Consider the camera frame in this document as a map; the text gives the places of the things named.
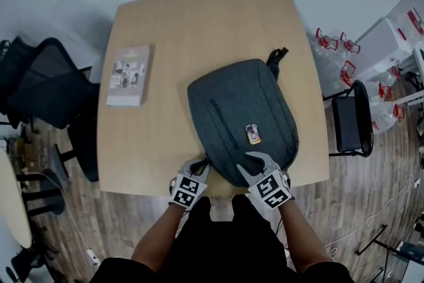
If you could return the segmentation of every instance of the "wooden table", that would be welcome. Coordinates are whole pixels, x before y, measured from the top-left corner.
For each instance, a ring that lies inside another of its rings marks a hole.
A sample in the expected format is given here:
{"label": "wooden table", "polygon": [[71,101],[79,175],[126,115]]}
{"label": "wooden table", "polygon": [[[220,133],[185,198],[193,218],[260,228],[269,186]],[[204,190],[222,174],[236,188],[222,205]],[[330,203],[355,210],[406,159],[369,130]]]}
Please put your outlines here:
{"label": "wooden table", "polygon": [[0,213],[17,242],[24,248],[32,244],[27,211],[15,171],[7,153],[0,148]]}
{"label": "wooden table", "polygon": [[[107,107],[118,47],[153,44],[146,103]],[[97,126],[100,188],[167,196],[168,184],[190,158],[204,156],[187,101],[198,77],[241,60],[264,61],[275,48],[289,53],[278,83],[294,116],[299,153],[290,167],[293,186],[327,180],[327,127],[317,71],[293,0],[140,0],[121,5],[109,39]],[[216,171],[208,196],[245,192]]]}

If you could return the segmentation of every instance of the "mesh office chair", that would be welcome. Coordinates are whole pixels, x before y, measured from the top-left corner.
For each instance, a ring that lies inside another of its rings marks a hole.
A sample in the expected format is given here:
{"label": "mesh office chair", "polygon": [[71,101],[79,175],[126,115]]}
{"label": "mesh office chair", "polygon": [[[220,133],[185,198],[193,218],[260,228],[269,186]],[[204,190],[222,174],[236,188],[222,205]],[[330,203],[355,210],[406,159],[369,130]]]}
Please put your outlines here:
{"label": "mesh office chair", "polygon": [[324,98],[332,99],[336,145],[339,153],[329,156],[368,157],[372,152],[374,133],[368,94],[362,82],[355,80],[350,89]]}
{"label": "mesh office chair", "polygon": [[[64,162],[76,156],[87,179],[95,182],[98,180],[95,147],[98,97],[99,84],[92,84],[85,78],[59,40],[48,38],[36,47],[32,63],[23,72],[18,88],[7,102],[15,111],[42,119],[59,129],[69,125],[74,151],[60,154],[55,145],[52,165],[59,177],[66,180],[68,173]],[[88,140],[85,147],[81,147],[81,143]]]}
{"label": "mesh office chair", "polygon": [[35,50],[20,37],[16,37],[12,43],[8,40],[0,42],[0,112],[7,116],[14,129],[21,121],[30,122],[32,128],[32,119],[11,108],[7,99],[17,90],[26,70],[34,61]]}

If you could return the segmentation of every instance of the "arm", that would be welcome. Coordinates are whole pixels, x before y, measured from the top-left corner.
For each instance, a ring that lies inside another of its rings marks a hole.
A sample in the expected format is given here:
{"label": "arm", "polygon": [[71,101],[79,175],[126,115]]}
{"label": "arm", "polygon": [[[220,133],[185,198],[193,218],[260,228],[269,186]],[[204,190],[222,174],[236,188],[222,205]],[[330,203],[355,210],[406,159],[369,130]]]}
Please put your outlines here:
{"label": "arm", "polygon": [[171,204],[138,242],[131,259],[157,272],[170,252],[185,210],[178,204]]}
{"label": "arm", "polygon": [[283,219],[290,256],[297,272],[302,274],[313,264],[328,262],[322,243],[300,212],[296,202],[289,200],[278,209]]}

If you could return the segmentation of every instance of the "backpack zipper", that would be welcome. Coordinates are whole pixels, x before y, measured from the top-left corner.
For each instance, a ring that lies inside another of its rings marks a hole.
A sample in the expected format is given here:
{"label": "backpack zipper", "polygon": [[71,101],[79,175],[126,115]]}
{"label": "backpack zipper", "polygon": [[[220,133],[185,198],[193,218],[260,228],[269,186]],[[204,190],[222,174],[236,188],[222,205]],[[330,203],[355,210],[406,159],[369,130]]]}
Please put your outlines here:
{"label": "backpack zipper", "polygon": [[230,141],[232,142],[235,149],[239,149],[239,145],[237,144],[236,138],[234,138],[233,134],[231,133],[231,130],[229,126],[227,125],[227,122],[225,121],[223,112],[221,111],[221,108],[217,104],[216,101],[213,99],[210,100],[211,104],[215,107],[215,110],[217,111],[218,117],[221,120],[222,124],[224,125],[224,129],[226,130],[228,137],[230,138]]}

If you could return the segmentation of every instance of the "book cover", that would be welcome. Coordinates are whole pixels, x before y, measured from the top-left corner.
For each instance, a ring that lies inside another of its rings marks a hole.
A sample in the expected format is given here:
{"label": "book cover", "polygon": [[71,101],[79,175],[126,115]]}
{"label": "book cover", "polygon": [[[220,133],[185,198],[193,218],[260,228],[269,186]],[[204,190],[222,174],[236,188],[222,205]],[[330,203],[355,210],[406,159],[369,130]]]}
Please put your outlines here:
{"label": "book cover", "polygon": [[109,80],[106,105],[142,105],[149,59],[149,45],[118,48]]}

